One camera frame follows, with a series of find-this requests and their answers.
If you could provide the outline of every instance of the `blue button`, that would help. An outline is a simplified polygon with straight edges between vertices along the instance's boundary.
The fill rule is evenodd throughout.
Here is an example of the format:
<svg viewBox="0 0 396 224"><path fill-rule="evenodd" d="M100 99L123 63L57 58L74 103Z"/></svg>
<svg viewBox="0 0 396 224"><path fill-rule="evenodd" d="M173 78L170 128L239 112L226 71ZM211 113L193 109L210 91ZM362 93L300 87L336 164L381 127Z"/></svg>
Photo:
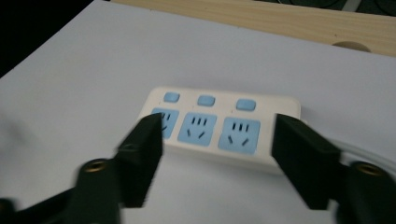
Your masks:
<svg viewBox="0 0 396 224"><path fill-rule="evenodd" d="M198 105L212 106L215 103L215 97L210 95L200 95Z"/></svg>
<svg viewBox="0 0 396 224"><path fill-rule="evenodd" d="M163 100L165 102L176 103L178 101L179 97L180 97L180 94L178 94L177 92L169 91L165 94L165 96L163 97Z"/></svg>
<svg viewBox="0 0 396 224"><path fill-rule="evenodd" d="M236 103L236 109L253 111L256 108L256 102L254 100L239 99Z"/></svg>

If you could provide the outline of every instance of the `white power strip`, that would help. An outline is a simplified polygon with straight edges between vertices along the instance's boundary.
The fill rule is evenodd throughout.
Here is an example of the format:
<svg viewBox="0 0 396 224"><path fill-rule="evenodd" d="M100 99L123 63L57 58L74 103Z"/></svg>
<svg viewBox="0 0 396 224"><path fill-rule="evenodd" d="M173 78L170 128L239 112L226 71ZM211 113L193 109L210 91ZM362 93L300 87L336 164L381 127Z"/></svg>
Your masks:
<svg viewBox="0 0 396 224"><path fill-rule="evenodd" d="M163 113L165 150L281 174L271 156L275 117L300 112L287 96L159 87L139 118Z"/></svg>

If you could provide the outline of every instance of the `wooden surface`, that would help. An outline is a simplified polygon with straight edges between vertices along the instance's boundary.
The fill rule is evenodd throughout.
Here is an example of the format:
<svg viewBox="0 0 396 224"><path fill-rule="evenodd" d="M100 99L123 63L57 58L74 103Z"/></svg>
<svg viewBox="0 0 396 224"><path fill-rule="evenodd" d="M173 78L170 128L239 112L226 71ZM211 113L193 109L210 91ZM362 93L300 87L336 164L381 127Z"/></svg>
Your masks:
<svg viewBox="0 0 396 224"><path fill-rule="evenodd" d="M277 35L335 44L351 41L396 57L396 18L251 0L112 0Z"/></svg>

